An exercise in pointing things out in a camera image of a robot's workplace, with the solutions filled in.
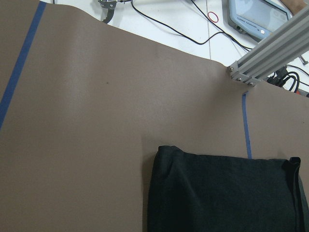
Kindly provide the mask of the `black graphic t-shirt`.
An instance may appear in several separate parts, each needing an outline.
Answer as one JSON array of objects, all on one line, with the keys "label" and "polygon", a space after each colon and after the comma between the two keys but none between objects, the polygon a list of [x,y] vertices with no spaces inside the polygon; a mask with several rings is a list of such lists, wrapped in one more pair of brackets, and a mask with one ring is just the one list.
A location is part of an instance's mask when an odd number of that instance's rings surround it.
[{"label": "black graphic t-shirt", "polygon": [[306,232],[301,160],[196,155],[160,146],[148,194],[150,232]]}]

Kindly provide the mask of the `red rubber band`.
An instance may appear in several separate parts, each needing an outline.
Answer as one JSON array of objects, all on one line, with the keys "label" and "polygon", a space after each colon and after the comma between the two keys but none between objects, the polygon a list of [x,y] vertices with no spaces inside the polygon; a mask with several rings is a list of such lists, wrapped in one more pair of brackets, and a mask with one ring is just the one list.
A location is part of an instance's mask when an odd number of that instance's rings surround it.
[{"label": "red rubber band", "polygon": [[209,18],[209,20],[213,23],[218,23],[219,22],[219,17],[215,12],[209,11],[207,13],[207,16]]}]

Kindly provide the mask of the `metal reacher grabber tool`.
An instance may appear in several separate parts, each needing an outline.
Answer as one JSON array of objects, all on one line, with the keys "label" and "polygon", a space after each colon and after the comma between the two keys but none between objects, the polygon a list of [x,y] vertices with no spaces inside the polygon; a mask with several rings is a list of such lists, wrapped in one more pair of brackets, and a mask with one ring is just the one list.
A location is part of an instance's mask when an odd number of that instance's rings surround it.
[{"label": "metal reacher grabber tool", "polygon": [[117,3],[126,3],[131,2],[131,0],[98,0],[101,8],[107,9],[107,15],[103,22],[108,24],[114,15],[114,10],[116,8]]}]

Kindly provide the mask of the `aluminium frame post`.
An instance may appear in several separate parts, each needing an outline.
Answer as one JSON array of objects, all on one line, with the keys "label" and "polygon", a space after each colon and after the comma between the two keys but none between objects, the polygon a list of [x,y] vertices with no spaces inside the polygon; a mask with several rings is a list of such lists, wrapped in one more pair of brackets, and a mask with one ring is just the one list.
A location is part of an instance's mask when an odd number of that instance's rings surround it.
[{"label": "aluminium frame post", "polygon": [[232,80],[255,86],[271,73],[309,50],[309,7],[229,66]]}]

